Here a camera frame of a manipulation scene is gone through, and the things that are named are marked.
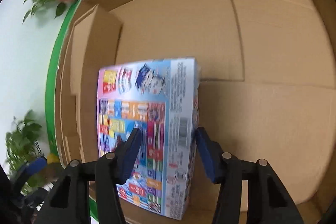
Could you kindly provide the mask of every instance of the green edge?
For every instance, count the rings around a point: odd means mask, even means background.
[[[79,5],[79,2],[80,1],[76,2],[69,8],[67,15],[61,25],[57,39],[55,41],[54,48],[52,50],[47,74],[47,83],[45,91],[45,117],[47,122],[47,133],[48,133],[50,151],[55,155],[58,155],[56,138],[55,138],[54,107],[55,107],[55,83],[56,83],[56,74],[58,70],[59,54],[63,45],[64,37],[66,35],[66,32],[68,31],[69,24],[71,22],[71,19],[73,18],[77,6]],[[90,199],[89,205],[91,216],[98,221],[97,203],[94,200]]]

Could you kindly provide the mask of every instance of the silver screw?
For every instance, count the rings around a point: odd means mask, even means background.
[[[258,161],[258,163],[259,163],[261,166],[266,166],[268,162],[267,162],[267,160],[260,159],[260,160]]]
[[[72,160],[72,161],[70,162],[70,166],[71,166],[71,167],[76,167],[78,164],[79,164],[79,161],[78,161],[78,160]]]
[[[109,152],[105,155],[105,157],[108,159],[108,160],[112,160],[114,157],[115,157],[115,153],[113,152]]]
[[[222,157],[228,160],[228,159],[230,159],[230,158],[232,157],[232,155],[231,155],[231,153],[229,153],[229,152],[224,152],[224,153],[222,154]]]

